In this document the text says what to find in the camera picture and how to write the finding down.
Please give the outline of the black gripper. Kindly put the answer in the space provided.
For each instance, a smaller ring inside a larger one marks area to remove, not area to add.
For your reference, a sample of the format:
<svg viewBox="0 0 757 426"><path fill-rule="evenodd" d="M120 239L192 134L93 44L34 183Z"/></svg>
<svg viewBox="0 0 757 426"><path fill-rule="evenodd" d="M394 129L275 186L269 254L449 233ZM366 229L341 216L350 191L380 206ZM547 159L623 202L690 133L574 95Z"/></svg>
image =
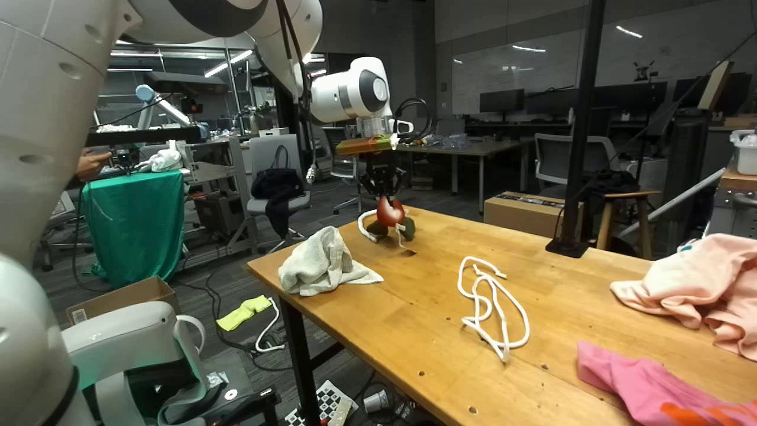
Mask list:
<svg viewBox="0 0 757 426"><path fill-rule="evenodd" d="M407 170L398 162L396 153L362 157L362 162L359 184L373 197L396 197L407 183Z"/></svg>

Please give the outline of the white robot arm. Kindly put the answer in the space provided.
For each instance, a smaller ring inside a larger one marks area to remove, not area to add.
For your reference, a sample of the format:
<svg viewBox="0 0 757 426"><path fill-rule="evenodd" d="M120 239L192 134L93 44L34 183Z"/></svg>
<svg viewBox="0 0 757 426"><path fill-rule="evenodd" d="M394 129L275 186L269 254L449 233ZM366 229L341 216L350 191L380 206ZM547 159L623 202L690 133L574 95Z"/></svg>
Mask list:
<svg viewBox="0 0 757 426"><path fill-rule="evenodd" d="M384 133L380 60L310 75L323 0L0 0L0 255L34 263L45 225L93 129L93 110L123 42L192 44L244 38L262 69L323 123Z"/></svg>

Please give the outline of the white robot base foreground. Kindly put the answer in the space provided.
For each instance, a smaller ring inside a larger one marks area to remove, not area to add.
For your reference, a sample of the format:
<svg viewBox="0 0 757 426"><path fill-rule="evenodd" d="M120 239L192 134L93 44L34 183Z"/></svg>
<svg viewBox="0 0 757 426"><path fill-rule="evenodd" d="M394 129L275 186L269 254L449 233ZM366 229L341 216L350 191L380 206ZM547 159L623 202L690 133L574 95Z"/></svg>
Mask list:
<svg viewBox="0 0 757 426"><path fill-rule="evenodd" d="M60 328L35 276L11 255L0 255L0 423L85 426L95 417L82 397L104 379L185 359L194 390L163 405L160 426L182 423L174 406L192 412L208 393L208 373L170 303L145 300Z"/></svg>

